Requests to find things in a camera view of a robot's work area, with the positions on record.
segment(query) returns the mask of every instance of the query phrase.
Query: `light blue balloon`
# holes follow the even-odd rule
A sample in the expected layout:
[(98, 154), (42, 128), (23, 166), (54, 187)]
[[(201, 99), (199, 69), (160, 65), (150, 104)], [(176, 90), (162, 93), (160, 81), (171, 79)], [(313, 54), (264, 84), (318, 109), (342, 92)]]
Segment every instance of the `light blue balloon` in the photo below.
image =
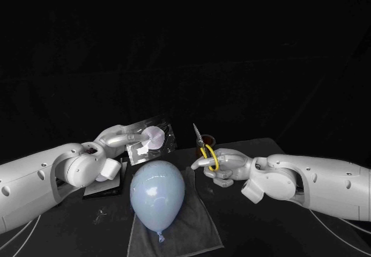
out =
[(145, 226), (158, 233), (169, 227), (184, 203), (185, 184), (181, 171), (166, 161), (145, 164), (130, 185), (130, 201)]

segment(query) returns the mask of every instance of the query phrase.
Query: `white cable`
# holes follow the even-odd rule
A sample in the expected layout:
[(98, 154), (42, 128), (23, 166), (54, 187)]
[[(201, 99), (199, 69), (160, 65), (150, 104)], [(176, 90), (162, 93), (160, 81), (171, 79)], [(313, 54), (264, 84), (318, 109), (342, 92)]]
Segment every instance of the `white cable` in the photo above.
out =
[[(33, 229), (32, 229), (32, 231), (31, 231), (29, 237), (31, 237), (31, 235), (32, 235), (32, 233), (33, 233), (33, 231), (35, 231), (36, 225), (38, 225), (38, 223), (39, 223), (39, 219), (41, 219), (41, 216), (39, 216), (39, 218), (38, 218), (36, 224), (35, 224)], [(20, 247), (20, 249), (18, 250), (16, 254), (13, 255), (13, 257), (16, 257), (16, 255), (18, 255), (18, 253), (20, 252), (23, 246), (26, 245), (26, 242), (28, 242), (28, 240), (29, 240), (29, 237), (28, 237), (25, 243), (22, 244), (22, 247)]]
[(18, 235), (13, 236), (13, 238), (7, 241), (7, 243), (0, 247), (0, 251), (6, 248), (6, 246), (10, 244), (10, 242), (16, 239), (16, 237), (20, 235), (20, 233), (25, 231), (25, 229), (29, 227), (32, 221), (28, 223), (28, 225), (22, 228)]
[[(309, 210), (311, 213), (315, 215), (315, 218), (319, 220), (321, 224), (325, 226), (325, 228), (331, 231), (331, 229), (326, 227), (326, 225), (324, 224), (324, 222), (321, 221), (321, 219), (318, 218), (316, 214), (313, 213), (312, 210)], [(331, 231), (332, 235), (335, 235), (338, 237), (338, 239), (345, 242), (348, 244), (348, 246), (351, 246), (352, 248), (355, 248), (360, 252), (363, 252), (364, 254), (367, 254), (368, 256), (371, 256), (370, 253), (367, 253), (365, 251), (363, 251), (361, 249), (358, 249), (355, 246), (352, 246), (332, 231)]]
[(357, 229), (360, 229), (361, 231), (364, 231), (365, 233), (371, 234), (370, 231), (367, 231), (365, 229), (360, 228), (355, 224), (352, 224), (350, 221), (344, 220), (342, 218), (339, 218), (345, 223), (348, 223), (351, 226), (354, 226)]

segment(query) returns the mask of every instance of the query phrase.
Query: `clear plastic bag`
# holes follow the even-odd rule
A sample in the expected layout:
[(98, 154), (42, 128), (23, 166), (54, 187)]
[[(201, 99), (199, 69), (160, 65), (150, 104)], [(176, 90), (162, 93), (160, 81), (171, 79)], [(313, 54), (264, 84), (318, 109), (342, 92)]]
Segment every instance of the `clear plastic bag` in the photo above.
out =
[(143, 144), (142, 142), (127, 144), (126, 148), (132, 165), (152, 160), (176, 149), (176, 137), (173, 135), (169, 118), (163, 114), (124, 126), (124, 133), (142, 134), (143, 130), (150, 126), (156, 126), (162, 129), (165, 132), (165, 141), (159, 149), (149, 149), (147, 144)]

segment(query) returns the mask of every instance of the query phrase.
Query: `black table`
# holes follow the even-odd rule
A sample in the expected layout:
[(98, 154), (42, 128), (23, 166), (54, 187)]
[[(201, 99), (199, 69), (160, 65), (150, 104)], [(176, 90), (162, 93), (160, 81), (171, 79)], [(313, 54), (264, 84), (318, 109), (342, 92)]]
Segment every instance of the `black table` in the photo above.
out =
[[(225, 143), (214, 148), (236, 149), (250, 157), (283, 154), (269, 138)], [(195, 159), (195, 148), (189, 148), (176, 150), (156, 160), (169, 161), (184, 170)], [(42, 215), (18, 256), (126, 256), (134, 217), (129, 189), (133, 174), (145, 164), (127, 166), (120, 196), (82, 200), (84, 190), (70, 195), (62, 205)], [(254, 204), (241, 194), (243, 184), (244, 181), (236, 181), (231, 187), (221, 188), (204, 175), (202, 168), (195, 172), (197, 190), (225, 246), (198, 256), (365, 256), (329, 233), (308, 209), (266, 195), (261, 202)], [(107, 215), (100, 224), (94, 224), (103, 207)], [(322, 216), (331, 223), (338, 222), (337, 218)], [(0, 256), (13, 256), (35, 222)], [(2, 245), (19, 230), (0, 235)], [(365, 246), (351, 226), (342, 225), (342, 234)]]

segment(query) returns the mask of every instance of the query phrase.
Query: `towel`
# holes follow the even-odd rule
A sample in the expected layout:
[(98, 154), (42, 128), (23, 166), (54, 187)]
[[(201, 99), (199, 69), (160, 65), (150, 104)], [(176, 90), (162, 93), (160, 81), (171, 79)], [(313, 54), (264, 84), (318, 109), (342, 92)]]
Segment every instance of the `towel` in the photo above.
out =
[(127, 257), (186, 257), (212, 251), (223, 241), (211, 215), (195, 191), (195, 172), (181, 171), (185, 182), (184, 204), (171, 226), (163, 230), (165, 241), (134, 215)]

